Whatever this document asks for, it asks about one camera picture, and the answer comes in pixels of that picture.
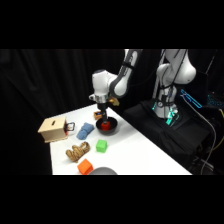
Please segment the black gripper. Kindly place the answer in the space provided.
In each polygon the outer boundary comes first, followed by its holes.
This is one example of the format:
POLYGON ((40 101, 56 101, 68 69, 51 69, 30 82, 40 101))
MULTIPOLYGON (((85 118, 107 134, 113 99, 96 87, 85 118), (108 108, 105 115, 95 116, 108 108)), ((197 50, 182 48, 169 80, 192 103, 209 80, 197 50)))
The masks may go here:
MULTIPOLYGON (((108 103, 99 103, 98 104, 98 109, 103 113, 103 115, 102 115, 102 125, 104 124, 104 122, 105 122, 105 116, 104 116, 104 114, 106 113, 106 110, 107 110, 107 108, 108 108, 108 103)), ((106 125, 108 125, 109 123, 109 120, 108 120, 108 115, 106 116, 106 125)))

